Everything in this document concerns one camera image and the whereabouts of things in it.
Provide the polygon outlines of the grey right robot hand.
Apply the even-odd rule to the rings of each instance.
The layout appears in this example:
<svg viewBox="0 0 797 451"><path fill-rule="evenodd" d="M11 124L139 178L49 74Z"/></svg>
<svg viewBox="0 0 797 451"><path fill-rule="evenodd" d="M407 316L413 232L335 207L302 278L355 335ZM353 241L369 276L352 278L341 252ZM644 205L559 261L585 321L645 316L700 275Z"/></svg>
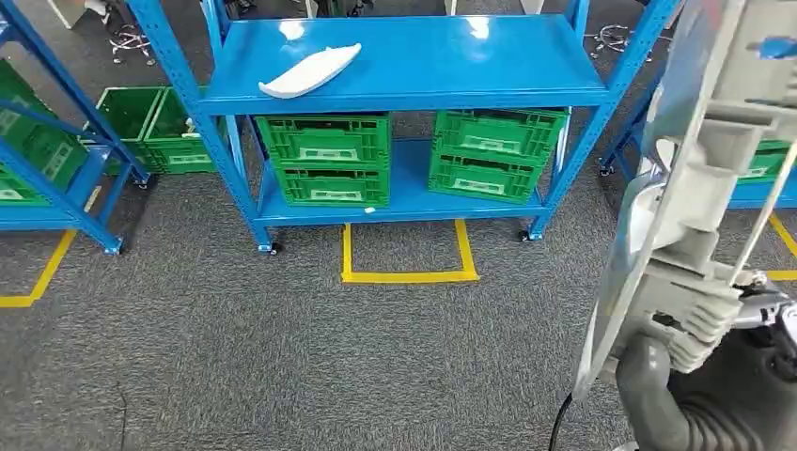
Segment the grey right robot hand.
<svg viewBox="0 0 797 451"><path fill-rule="evenodd" d="M629 335L616 381L632 450L793 450L796 302L772 285Z"/></svg>

